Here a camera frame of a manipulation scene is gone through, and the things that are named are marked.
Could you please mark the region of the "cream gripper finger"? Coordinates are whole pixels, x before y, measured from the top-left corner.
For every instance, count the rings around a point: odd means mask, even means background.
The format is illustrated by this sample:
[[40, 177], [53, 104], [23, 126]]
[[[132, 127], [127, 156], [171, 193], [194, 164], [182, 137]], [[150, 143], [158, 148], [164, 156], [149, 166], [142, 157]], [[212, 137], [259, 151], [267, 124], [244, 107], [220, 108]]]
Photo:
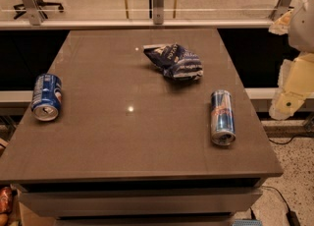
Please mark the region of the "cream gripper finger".
[[290, 22], [292, 11], [287, 11], [277, 20], [275, 20], [269, 27], [269, 32], [277, 35], [283, 35], [288, 33], [288, 27]]
[[292, 61], [285, 59], [279, 72], [270, 116], [275, 120], [291, 117], [314, 92], [314, 54], [301, 52]]

